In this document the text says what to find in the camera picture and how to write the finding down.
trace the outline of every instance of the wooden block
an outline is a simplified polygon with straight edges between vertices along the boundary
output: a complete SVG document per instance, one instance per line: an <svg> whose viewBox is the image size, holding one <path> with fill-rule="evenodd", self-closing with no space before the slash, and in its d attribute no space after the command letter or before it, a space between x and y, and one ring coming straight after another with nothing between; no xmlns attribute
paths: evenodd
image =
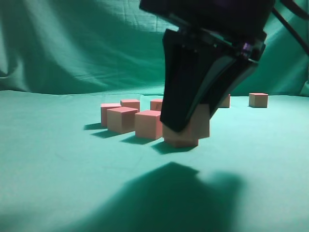
<svg viewBox="0 0 309 232"><path fill-rule="evenodd" d="M137 99L121 100L120 104L123 107L135 108L135 109L138 109L138 112L140 111L140 101Z"/></svg>
<svg viewBox="0 0 309 232"><path fill-rule="evenodd" d="M186 128L174 132L163 124L163 137L173 141L195 141L210 136L210 111L207 104L197 105Z"/></svg>
<svg viewBox="0 0 309 232"><path fill-rule="evenodd" d="M134 131L135 108L120 107L107 110L107 128L120 134Z"/></svg>
<svg viewBox="0 0 309 232"><path fill-rule="evenodd" d="M162 137L162 122L160 111L146 110L135 114L135 136L147 139Z"/></svg>
<svg viewBox="0 0 309 232"><path fill-rule="evenodd" d="M161 111L162 109L162 99L153 99L150 101L150 110L158 110Z"/></svg>
<svg viewBox="0 0 309 232"><path fill-rule="evenodd" d="M250 93L249 106L254 108L267 108L268 94L266 93Z"/></svg>
<svg viewBox="0 0 309 232"><path fill-rule="evenodd" d="M230 108L230 107L231 107L231 94L229 94L220 105L220 108Z"/></svg>
<svg viewBox="0 0 309 232"><path fill-rule="evenodd" d="M198 146L198 139L195 139L195 140L170 140L170 139L164 139L164 142L172 145L174 148Z"/></svg>
<svg viewBox="0 0 309 232"><path fill-rule="evenodd" d="M101 104L101 125L107 127L107 110L121 107L119 103L104 103Z"/></svg>

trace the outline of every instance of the foam cube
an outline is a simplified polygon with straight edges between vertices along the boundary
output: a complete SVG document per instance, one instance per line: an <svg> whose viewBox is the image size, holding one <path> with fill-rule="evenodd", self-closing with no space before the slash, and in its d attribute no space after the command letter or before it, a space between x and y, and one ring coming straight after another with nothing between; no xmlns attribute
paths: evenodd
<svg viewBox="0 0 309 232"><path fill-rule="evenodd" d="M268 94L266 93L250 93L249 106L254 108L267 108Z"/></svg>
<svg viewBox="0 0 309 232"><path fill-rule="evenodd" d="M121 106L138 109L140 111L140 101L137 99L125 99L120 101Z"/></svg>
<svg viewBox="0 0 309 232"><path fill-rule="evenodd" d="M162 99L153 99L150 101L150 110L158 110L161 111L162 109Z"/></svg>
<svg viewBox="0 0 309 232"><path fill-rule="evenodd" d="M164 142L170 144L174 148L198 146L198 139L195 139L195 140L170 140L170 139L164 139Z"/></svg>
<svg viewBox="0 0 309 232"><path fill-rule="evenodd" d="M210 136L210 111L207 104L197 105L188 125L181 132L174 132L163 124L163 137L169 141L196 141Z"/></svg>
<svg viewBox="0 0 309 232"><path fill-rule="evenodd" d="M134 131L135 108L119 107L107 110L107 129L119 134Z"/></svg>
<svg viewBox="0 0 309 232"><path fill-rule="evenodd" d="M162 122L160 111L146 110L135 114L135 136L147 139L162 137Z"/></svg>
<svg viewBox="0 0 309 232"><path fill-rule="evenodd" d="M220 108L230 108L230 107L231 107L231 94L229 94L220 105Z"/></svg>
<svg viewBox="0 0 309 232"><path fill-rule="evenodd" d="M113 108L119 108L121 104L119 103L104 103L101 104L101 125L107 127L107 110Z"/></svg>

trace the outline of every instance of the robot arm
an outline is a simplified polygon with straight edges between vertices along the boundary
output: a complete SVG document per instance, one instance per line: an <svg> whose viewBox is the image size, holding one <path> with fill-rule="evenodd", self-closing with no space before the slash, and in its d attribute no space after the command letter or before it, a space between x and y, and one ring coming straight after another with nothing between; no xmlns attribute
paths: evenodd
<svg viewBox="0 0 309 232"><path fill-rule="evenodd" d="M292 0L282 1L297 15L308 16ZM213 116L227 94L254 72L265 49L263 28L271 12L276 15L274 4L275 0L141 0L140 9L179 27L167 29L163 37L166 77L160 119L166 126L181 132L200 103L208 104ZM308 49L304 42L301 45Z"/></svg>

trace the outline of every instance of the black cable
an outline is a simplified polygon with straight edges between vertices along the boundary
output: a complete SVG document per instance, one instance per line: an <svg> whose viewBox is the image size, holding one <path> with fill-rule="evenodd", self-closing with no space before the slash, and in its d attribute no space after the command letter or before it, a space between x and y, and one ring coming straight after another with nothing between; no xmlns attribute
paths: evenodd
<svg viewBox="0 0 309 232"><path fill-rule="evenodd" d="M300 35L291 27L291 25L285 21L285 19L279 14L279 12L273 8L272 13L277 17L277 19L288 29L288 31L295 37L295 39L299 42L302 48L305 50L307 55L309 56L309 46L306 42L300 37Z"/></svg>
<svg viewBox="0 0 309 232"><path fill-rule="evenodd" d="M294 1L292 0L280 0L280 1L286 8L288 8L291 12L293 12L298 17L304 20L309 20L309 14L307 14L306 11L301 9Z"/></svg>

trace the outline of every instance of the green backdrop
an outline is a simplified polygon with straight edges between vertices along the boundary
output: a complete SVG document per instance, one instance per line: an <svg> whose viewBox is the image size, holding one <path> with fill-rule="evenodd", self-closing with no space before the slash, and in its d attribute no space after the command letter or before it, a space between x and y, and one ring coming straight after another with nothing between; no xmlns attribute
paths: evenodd
<svg viewBox="0 0 309 232"><path fill-rule="evenodd" d="M296 0L303 9L307 0ZM0 0L0 89L162 94L168 25L138 0ZM308 24L278 5L308 41ZM259 69L233 92L309 96L308 57L273 16Z"/></svg>

